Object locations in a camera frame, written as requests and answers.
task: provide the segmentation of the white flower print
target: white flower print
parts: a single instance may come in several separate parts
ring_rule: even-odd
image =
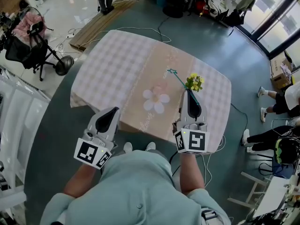
[[[154,107],[154,110],[159,114],[164,113],[165,108],[163,103],[168,103],[170,101],[169,95],[167,94],[155,95],[150,90],[145,90],[142,93],[142,96],[147,99],[147,101],[144,102],[144,109],[146,111],[149,111]]]

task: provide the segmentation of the black round base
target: black round base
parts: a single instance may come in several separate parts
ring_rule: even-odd
[[[174,6],[166,6],[163,9],[164,14],[173,18],[181,18],[183,16],[183,12]]]
[[[71,56],[64,56],[60,60],[65,65],[65,69],[62,66],[62,64],[60,63],[60,61],[58,61],[56,63],[56,66],[55,66],[55,72],[56,72],[57,75],[63,76],[63,75],[66,75],[68,73],[69,69],[74,64],[74,59]]]

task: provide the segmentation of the white marker cube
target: white marker cube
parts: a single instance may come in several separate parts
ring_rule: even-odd
[[[107,148],[78,138],[74,154],[75,159],[97,169],[101,169],[111,156],[112,154]]]
[[[209,132],[182,128],[174,135],[179,153],[199,154],[207,151]]]

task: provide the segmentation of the teal stick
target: teal stick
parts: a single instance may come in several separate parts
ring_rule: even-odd
[[[167,71],[170,72],[171,74],[174,74],[174,75],[178,78],[178,80],[182,83],[184,89],[186,89],[186,90],[188,89],[188,88],[186,87],[186,85],[183,83],[183,81],[177,76],[177,70],[174,70],[174,69],[167,69]],[[195,98],[193,92],[191,92],[191,96],[192,96],[192,98],[195,100],[196,104],[199,105],[199,102],[198,102],[197,99]]]

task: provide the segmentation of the cardboard box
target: cardboard box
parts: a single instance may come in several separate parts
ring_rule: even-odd
[[[290,81],[289,78],[285,76],[281,68],[282,64],[287,65],[290,71],[292,70],[292,65],[286,59],[284,52],[270,61],[270,79],[274,87],[278,89],[282,89],[292,83],[292,81]]]

